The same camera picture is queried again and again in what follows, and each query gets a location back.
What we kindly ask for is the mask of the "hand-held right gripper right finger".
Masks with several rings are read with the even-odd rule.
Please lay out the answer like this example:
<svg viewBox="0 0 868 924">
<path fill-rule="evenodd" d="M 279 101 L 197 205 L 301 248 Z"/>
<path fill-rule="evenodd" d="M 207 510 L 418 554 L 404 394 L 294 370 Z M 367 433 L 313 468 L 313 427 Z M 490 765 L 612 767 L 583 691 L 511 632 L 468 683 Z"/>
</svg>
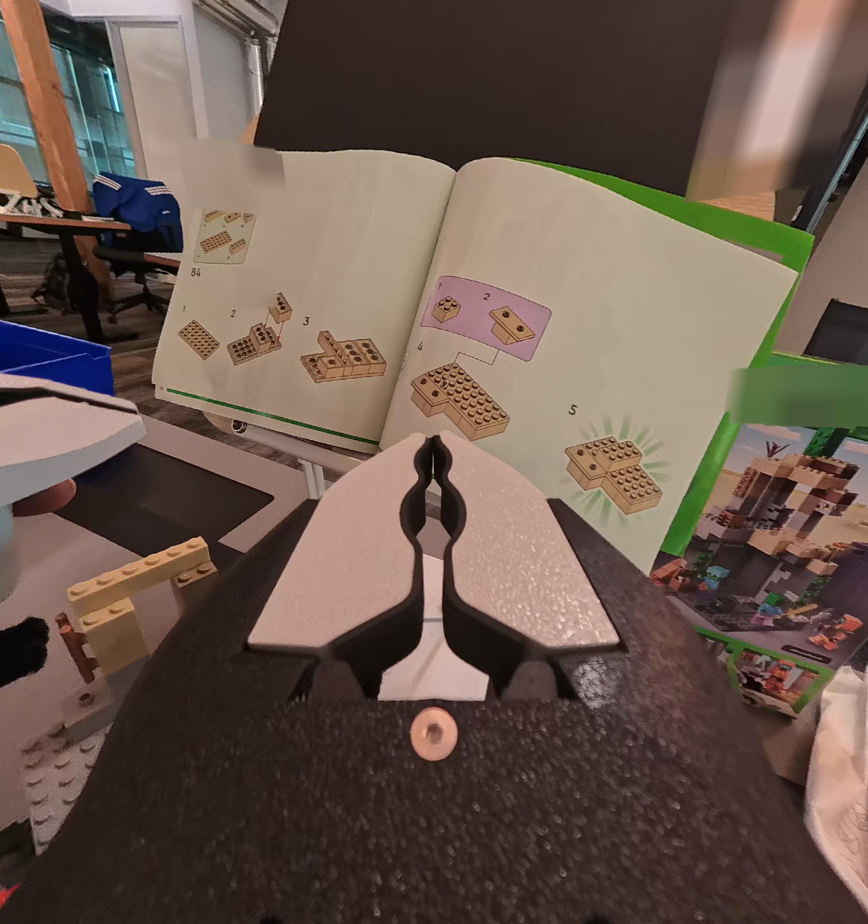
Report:
<svg viewBox="0 0 868 924">
<path fill-rule="evenodd" d="M 575 697 L 562 658 L 621 643 L 545 494 L 452 433 L 432 439 L 441 490 L 442 624 L 499 697 Z"/>
</svg>

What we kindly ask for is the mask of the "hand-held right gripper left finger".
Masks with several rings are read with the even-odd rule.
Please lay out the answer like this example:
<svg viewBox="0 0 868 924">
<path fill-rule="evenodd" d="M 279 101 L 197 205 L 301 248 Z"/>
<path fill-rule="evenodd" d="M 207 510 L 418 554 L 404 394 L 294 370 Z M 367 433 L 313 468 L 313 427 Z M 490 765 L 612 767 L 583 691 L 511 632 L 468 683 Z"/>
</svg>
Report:
<svg viewBox="0 0 868 924">
<path fill-rule="evenodd" d="M 249 648 L 347 664 L 365 695 L 417 648 L 432 442 L 415 433 L 317 502 L 250 632 Z"/>
</svg>

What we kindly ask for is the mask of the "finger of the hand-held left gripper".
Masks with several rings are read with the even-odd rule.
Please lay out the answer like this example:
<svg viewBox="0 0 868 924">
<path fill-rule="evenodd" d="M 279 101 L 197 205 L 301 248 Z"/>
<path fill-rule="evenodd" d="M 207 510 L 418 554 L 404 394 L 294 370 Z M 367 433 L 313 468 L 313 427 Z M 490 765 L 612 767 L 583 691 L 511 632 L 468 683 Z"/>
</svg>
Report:
<svg viewBox="0 0 868 924">
<path fill-rule="evenodd" d="M 137 407 L 126 399 L 47 379 L 0 372 L 0 408 L 43 398 L 58 398 L 117 412 L 139 414 Z"/>
<path fill-rule="evenodd" d="M 138 442 L 140 415 L 74 400 L 0 408 L 0 508 L 94 468 Z"/>
</svg>

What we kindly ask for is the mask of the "grey desk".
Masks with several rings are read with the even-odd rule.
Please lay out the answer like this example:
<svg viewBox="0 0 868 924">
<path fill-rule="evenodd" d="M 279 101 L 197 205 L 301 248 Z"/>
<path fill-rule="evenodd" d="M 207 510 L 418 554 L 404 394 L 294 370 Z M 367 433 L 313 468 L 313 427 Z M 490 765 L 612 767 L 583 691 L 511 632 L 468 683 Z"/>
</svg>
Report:
<svg viewBox="0 0 868 924">
<path fill-rule="evenodd" d="M 643 573 L 549 504 L 623 637 L 575 697 L 499 697 L 442 624 L 432 469 L 417 648 L 349 666 L 247 639 L 316 501 L 224 473 L 141 414 L 137 445 L 273 500 L 141 668 L 86 787 L 0 922 L 842 922 L 864 913 L 788 804 L 725 672 Z"/>
</svg>

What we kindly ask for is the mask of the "person's left hand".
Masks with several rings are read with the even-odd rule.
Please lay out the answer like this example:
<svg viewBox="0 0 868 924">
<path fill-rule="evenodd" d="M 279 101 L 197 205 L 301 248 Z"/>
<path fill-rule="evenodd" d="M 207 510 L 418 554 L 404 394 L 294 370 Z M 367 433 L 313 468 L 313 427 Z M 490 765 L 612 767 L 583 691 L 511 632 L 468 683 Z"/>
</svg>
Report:
<svg viewBox="0 0 868 924">
<path fill-rule="evenodd" d="M 14 502 L 12 504 L 13 517 L 20 518 L 55 513 L 70 503 L 76 492 L 76 482 L 73 479 L 66 479 L 50 488 Z"/>
</svg>

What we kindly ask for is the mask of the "blue plastic bin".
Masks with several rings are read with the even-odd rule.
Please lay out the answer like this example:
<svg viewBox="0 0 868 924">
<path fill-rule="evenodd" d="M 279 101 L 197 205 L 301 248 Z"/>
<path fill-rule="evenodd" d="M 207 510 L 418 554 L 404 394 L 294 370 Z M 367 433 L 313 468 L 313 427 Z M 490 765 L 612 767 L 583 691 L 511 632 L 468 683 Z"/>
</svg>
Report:
<svg viewBox="0 0 868 924">
<path fill-rule="evenodd" d="M 109 347 L 1 320 L 0 373 L 115 394 Z"/>
</svg>

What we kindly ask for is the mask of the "wooden table black legs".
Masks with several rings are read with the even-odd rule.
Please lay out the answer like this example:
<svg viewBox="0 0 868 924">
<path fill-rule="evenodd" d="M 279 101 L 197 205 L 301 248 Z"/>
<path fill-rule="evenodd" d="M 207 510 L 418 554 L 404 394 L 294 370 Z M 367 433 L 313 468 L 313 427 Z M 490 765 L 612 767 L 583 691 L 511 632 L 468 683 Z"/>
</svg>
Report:
<svg viewBox="0 0 868 924">
<path fill-rule="evenodd" d="M 95 238 L 106 232 L 127 232 L 131 230 L 131 225 L 95 216 L 59 218 L 15 212 L 0 212 L 0 223 L 21 225 L 59 237 L 68 270 L 69 300 L 81 316 L 87 339 L 96 344 L 106 345 L 105 332 L 98 314 L 99 285 L 94 274 L 82 261 L 76 241 L 78 237 Z"/>
</svg>

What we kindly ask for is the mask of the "black office chair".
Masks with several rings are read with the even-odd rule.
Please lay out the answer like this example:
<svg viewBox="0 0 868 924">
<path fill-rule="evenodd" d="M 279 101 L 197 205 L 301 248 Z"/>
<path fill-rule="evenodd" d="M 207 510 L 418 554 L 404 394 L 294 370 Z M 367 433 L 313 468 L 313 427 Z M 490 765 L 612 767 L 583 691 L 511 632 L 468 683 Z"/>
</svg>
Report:
<svg viewBox="0 0 868 924">
<path fill-rule="evenodd" d="M 169 300 L 151 291 L 150 276 L 162 273 L 177 275 L 182 240 L 174 220 L 164 220 L 161 227 L 150 232 L 136 229 L 116 232 L 111 237 L 111 244 L 100 244 L 93 249 L 96 257 L 109 264 L 114 276 L 131 273 L 135 283 L 140 286 L 138 294 L 116 298 L 111 302 L 107 311 L 109 323 L 116 324 L 120 314 L 139 306 L 144 306 L 149 312 L 156 312 L 162 318 L 166 316 Z"/>
</svg>

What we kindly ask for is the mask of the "blue jacket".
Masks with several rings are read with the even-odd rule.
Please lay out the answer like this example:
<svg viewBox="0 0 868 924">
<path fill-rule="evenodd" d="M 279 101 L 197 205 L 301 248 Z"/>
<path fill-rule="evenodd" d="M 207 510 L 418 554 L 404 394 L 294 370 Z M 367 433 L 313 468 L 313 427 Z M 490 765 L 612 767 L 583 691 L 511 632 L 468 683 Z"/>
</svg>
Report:
<svg viewBox="0 0 868 924">
<path fill-rule="evenodd" d="M 143 233 L 163 234 L 171 229 L 183 237 L 179 204 L 161 181 L 100 172 L 93 179 L 92 197 L 101 217 L 114 218 Z"/>
</svg>

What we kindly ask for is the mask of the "yellow chair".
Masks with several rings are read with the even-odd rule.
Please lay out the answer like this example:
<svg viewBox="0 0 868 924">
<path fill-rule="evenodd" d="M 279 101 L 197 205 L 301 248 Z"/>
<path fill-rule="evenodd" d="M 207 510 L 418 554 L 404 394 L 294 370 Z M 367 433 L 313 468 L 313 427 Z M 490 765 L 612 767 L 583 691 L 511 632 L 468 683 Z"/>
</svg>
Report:
<svg viewBox="0 0 868 924">
<path fill-rule="evenodd" d="M 0 143 L 0 190 L 19 193 L 27 199 L 38 196 L 38 189 L 16 149 Z"/>
</svg>

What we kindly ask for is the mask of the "green toy set box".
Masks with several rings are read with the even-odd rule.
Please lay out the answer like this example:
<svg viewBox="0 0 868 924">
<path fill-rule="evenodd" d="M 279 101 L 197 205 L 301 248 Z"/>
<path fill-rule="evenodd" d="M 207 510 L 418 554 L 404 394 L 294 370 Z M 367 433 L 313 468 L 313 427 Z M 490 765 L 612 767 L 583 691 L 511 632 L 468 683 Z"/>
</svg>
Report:
<svg viewBox="0 0 868 924">
<path fill-rule="evenodd" d="M 661 578 L 725 645 L 770 652 L 753 700 L 794 713 L 868 638 L 868 542 L 823 522 L 860 466 L 818 428 L 733 423 L 737 369 L 772 367 L 812 236 L 600 173 L 521 160 L 512 291 L 543 347 L 492 454 Z"/>
</svg>

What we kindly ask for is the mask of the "wooden pillar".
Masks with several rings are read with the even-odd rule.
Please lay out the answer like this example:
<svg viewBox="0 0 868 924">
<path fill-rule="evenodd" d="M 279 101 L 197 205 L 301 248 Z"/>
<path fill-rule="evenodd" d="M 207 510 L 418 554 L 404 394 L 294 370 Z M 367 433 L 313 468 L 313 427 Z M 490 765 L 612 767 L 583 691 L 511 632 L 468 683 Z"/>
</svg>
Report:
<svg viewBox="0 0 868 924">
<path fill-rule="evenodd" d="M 90 214 L 89 186 L 40 4 L 1 1 L 0 8 L 56 199 L 67 211 Z"/>
</svg>

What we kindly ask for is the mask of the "open instruction booklet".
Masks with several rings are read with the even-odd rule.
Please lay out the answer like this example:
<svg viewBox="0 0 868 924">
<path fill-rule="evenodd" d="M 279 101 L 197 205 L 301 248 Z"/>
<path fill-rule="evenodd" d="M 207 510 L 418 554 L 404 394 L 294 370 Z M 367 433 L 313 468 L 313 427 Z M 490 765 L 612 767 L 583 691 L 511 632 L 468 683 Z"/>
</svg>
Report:
<svg viewBox="0 0 868 924">
<path fill-rule="evenodd" d="M 186 162 L 158 399 L 363 454 L 453 433 L 645 571 L 801 275 L 783 226 L 523 160 Z"/>
</svg>

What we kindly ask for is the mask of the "pile of white paper bags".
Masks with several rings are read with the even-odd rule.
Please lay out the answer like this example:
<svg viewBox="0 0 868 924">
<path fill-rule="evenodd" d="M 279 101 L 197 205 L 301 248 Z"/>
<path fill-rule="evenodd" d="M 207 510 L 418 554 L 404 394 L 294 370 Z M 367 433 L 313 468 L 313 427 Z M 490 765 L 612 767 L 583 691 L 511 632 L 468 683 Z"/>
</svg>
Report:
<svg viewBox="0 0 868 924">
<path fill-rule="evenodd" d="M 868 914 L 868 668 L 842 668 L 821 696 L 805 822 Z"/>
</svg>

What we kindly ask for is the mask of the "black monitor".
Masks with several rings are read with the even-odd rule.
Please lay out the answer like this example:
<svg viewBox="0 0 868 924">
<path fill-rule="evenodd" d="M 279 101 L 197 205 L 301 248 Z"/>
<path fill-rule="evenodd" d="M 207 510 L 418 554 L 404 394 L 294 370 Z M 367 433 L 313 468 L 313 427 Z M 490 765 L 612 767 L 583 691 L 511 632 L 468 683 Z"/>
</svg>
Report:
<svg viewBox="0 0 868 924">
<path fill-rule="evenodd" d="M 868 366 L 868 308 L 830 300 L 803 353 Z"/>
</svg>

